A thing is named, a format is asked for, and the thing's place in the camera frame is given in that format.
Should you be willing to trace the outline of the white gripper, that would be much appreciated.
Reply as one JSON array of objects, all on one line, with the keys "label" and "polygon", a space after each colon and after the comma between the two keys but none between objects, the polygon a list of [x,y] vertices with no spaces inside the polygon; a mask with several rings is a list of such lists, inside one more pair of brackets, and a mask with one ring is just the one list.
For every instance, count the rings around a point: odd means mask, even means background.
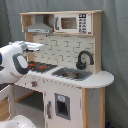
[{"label": "white gripper", "polygon": [[44,49],[43,44],[34,42],[25,42],[24,52],[41,52]]}]

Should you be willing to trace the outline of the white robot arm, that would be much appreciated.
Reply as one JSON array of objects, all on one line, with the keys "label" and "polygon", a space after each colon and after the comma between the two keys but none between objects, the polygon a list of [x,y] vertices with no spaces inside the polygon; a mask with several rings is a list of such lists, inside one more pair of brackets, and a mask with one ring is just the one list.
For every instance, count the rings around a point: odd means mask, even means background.
[{"label": "white robot arm", "polygon": [[[0,84],[12,84],[26,75],[29,65],[24,55],[28,52],[41,52],[43,44],[15,41],[0,48]],[[17,115],[11,120],[0,121],[0,128],[36,128],[33,122],[23,115]]]}]

